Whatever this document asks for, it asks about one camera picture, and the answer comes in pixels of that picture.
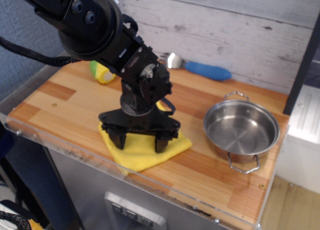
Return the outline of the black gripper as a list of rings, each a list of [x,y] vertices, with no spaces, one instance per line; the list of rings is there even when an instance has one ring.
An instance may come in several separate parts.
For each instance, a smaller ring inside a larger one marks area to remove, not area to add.
[[[122,109],[104,112],[99,115],[101,128],[107,132],[113,144],[123,150],[127,133],[155,136],[155,152],[163,153],[169,140],[179,135],[180,122],[171,118],[172,113],[155,107],[150,112],[133,116]]]

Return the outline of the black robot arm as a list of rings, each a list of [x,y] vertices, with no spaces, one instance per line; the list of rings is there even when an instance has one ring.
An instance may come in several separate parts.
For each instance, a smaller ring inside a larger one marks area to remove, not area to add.
[[[124,25],[113,0],[25,0],[58,29],[64,49],[77,60],[94,60],[121,79],[120,109],[99,120],[111,141],[125,146],[127,133],[153,135],[163,152],[178,137],[180,123],[156,103],[172,92],[170,74],[152,49]]]

